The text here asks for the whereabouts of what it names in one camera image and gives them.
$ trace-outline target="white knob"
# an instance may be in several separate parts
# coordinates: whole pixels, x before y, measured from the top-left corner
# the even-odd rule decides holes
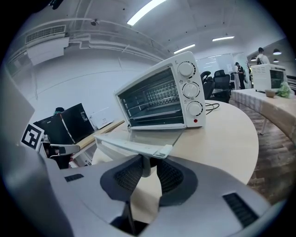
[[[187,98],[194,98],[199,93],[199,86],[196,83],[189,82],[183,87],[183,95]]]
[[[200,112],[202,111],[202,106],[198,103],[198,102],[191,102],[188,106],[187,106],[187,111],[192,115],[192,116],[196,116],[199,115]]]
[[[188,62],[184,62],[180,64],[178,69],[181,75],[183,76],[190,76],[191,73],[193,72],[193,66],[191,63],[188,63]]]

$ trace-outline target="wooden floor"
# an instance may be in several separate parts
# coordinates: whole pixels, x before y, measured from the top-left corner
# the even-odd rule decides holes
[[[259,140],[258,160],[248,185],[274,204],[285,199],[296,182],[296,147],[270,121],[260,135],[264,117],[243,105],[240,109],[254,123]]]

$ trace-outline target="tabletop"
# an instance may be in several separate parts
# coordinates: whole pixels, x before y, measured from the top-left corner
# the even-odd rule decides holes
[[[219,104],[218,109],[207,115],[205,127],[183,131],[170,155],[220,168],[247,184],[258,158],[256,129],[243,111],[230,104]],[[125,123],[113,131],[122,129],[126,129]],[[126,156],[134,154],[108,146]],[[98,163],[101,156],[101,153],[96,153],[92,163]]]
[[[219,102],[220,107],[209,113],[206,126],[187,128],[179,137],[170,153],[191,161],[220,168],[241,182],[247,184],[255,169],[259,143],[256,129],[250,118],[240,109]],[[113,131],[126,129],[123,123]],[[105,144],[123,156],[134,153]],[[92,164],[108,162],[112,159],[97,149]],[[162,195],[156,167],[148,178],[141,178],[131,196],[133,218],[151,223],[158,214],[159,199]]]
[[[231,98],[260,113],[296,144],[296,96],[269,98],[255,89],[236,90]]]

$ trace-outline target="black cable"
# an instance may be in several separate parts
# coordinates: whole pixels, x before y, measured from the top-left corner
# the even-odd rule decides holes
[[[215,109],[219,108],[219,106],[220,106],[220,104],[219,104],[219,103],[214,103],[214,104],[205,103],[205,104],[206,104],[206,107],[207,107],[207,106],[213,106],[213,108],[212,108],[212,109],[206,109],[206,111],[209,111],[209,112],[208,112],[208,113],[206,113],[206,114],[209,114],[209,113],[211,113],[213,110],[215,110]]]

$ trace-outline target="computer monitor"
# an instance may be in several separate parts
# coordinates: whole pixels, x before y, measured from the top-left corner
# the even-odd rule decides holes
[[[44,133],[49,136],[50,143],[52,144],[74,144],[58,114],[35,122],[34,124],[44,130]]]
[[[75,143],[94,133],[81,103],[63,111],[62,118]]]

